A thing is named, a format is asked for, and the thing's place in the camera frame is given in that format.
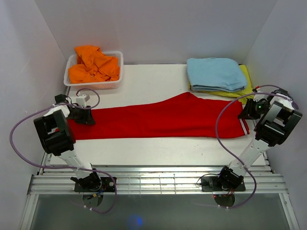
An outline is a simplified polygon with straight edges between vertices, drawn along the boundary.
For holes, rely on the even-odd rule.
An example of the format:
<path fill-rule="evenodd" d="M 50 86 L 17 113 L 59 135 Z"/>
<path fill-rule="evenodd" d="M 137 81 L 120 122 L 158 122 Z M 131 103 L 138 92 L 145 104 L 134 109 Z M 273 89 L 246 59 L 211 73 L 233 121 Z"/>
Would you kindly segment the red trousers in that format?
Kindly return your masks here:
<path fill-rule="evenodd" d="M 249 134 L 238 119 L 241 102 L 202 99 L 185 92 L 158 103 L 92 111 L 94 125 L 68 123 L 77 140 L 108 138 L 239 138 Z"/>

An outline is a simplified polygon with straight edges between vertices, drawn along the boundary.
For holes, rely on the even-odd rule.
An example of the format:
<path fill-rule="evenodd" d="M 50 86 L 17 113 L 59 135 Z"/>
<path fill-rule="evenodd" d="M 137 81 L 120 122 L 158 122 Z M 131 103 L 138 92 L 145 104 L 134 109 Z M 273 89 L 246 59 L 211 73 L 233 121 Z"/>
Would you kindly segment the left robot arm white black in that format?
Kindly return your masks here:
<path fill-rule="evenodd" d="M 95 124 L 90 106 L 87 105 L 90 96 L 82 94 L 77 97 L 76 103 L 69 103 L 68 99 L 64 94 L 56 95 L 55 107 L 34 120 L 38 137 L 46 153 L 59 157 L 73 167 L 76 176 L 71 178 L 72 181 L 82 189 L 99 191 L 102 180 L 96 172 L 91 171 L 91 163 L 82 160 L 76 153 L 76 138 L 68 123 L 72 120 L 81 125 Z"/>

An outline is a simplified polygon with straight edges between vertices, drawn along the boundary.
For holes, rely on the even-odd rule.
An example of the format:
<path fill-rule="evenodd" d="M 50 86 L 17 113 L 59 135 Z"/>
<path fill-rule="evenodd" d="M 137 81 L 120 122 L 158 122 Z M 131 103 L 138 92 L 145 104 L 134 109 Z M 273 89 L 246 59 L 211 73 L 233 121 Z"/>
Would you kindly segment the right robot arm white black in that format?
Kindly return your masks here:
<path fill-rule="evenodd" d="M 277 87 L 271 93 L 252 90 L 243 111 L 242 120 L 256 120 L 255 137 L 229 165 L 222 168 L 216 184 L 222 190 L 235 191 L 243 184 L 251 165 L 268 149 L 283 144 L 302 118 L 298 106 L 288 91 Z"/>

